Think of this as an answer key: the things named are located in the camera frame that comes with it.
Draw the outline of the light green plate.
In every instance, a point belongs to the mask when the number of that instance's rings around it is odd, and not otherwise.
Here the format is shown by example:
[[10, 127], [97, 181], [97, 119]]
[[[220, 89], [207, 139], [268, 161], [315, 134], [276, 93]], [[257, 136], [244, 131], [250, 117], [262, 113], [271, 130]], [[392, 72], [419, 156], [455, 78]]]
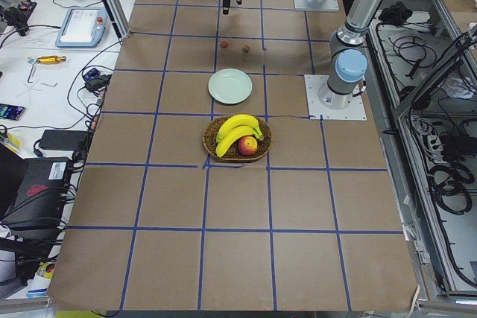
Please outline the light green plate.
[[250, 77], [238, 69], [222, 69], [214, 73], [208, 82], [210, 95], [227, 105], [239, 104], [251, 94], [253, 83]]

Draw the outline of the yellow banana bunch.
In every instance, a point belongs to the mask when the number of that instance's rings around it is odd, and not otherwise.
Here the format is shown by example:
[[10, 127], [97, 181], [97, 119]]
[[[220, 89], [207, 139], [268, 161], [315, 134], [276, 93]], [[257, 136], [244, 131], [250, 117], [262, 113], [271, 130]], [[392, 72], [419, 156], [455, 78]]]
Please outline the yellow banana bunch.
[[228, 118], [218, 130], [215, 154], [222, 157], [234, 142], [244, 136], [254, 136], [259, 141], [263, 140], [258, 119], [248, 114]]

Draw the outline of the teach pendant tablet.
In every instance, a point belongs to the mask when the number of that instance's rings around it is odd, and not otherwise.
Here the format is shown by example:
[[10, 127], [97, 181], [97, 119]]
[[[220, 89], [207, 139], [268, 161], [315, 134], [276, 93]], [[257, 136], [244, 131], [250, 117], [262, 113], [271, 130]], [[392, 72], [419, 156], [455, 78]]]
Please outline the teach pendant tablet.
[[58, 48], [95, 48], [109, 16], [103, 7], [74, 7], [66, 13], [55, 40]]

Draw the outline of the red apple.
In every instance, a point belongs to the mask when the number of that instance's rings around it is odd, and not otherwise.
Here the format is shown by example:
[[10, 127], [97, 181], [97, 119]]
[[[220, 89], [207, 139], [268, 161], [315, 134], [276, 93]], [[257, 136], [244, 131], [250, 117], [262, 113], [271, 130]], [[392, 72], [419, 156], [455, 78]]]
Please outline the red apple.
[[252, 156], [258, 150], [258, 141], [254, 136], [244, 136], [238, 141], [238, 151], [242, 156]]

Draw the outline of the woven wicker basket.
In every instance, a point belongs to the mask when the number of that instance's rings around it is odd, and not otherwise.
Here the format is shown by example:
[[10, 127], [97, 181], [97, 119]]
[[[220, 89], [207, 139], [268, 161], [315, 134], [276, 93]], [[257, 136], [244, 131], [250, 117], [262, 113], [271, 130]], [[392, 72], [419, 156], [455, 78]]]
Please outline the woven wicker basket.
[[273, 141], [270, 127], [252, 115], [228, 115], [211, 121], [203, 132], [203, 146], [219, 162], [255, 162]]

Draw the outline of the black power adapter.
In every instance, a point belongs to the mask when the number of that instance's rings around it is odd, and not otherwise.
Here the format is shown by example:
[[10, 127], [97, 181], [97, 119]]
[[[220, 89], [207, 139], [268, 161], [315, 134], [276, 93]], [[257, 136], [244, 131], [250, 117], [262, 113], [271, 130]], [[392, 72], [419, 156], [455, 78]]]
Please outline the black power adapter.
[[76, 151], [85, 141], [87, 131], [81, 130], [45, 130], [41, 139], [34, 144], [34, 153], [42, 157], [43, 150]]

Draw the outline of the smartphone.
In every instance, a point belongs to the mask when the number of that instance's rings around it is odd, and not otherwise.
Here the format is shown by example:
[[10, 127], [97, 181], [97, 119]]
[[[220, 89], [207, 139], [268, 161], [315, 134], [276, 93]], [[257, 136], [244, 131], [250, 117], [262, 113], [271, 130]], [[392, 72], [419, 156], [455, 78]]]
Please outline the smartphone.
[[8, 121], [18, 121], [25, 113], [24, 106], [0, 104], [0, 118]]

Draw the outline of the black computer box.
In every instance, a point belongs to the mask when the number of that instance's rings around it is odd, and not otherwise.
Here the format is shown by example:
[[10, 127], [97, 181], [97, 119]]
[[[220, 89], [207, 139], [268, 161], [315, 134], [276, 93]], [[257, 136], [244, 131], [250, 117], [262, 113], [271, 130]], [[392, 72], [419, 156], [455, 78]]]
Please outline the black computer box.
[[12, 234], [24, 239], [55, 239], [59, 234], [73, 170], [66, 157], [29, 158], [13, 204], [1, 215]]

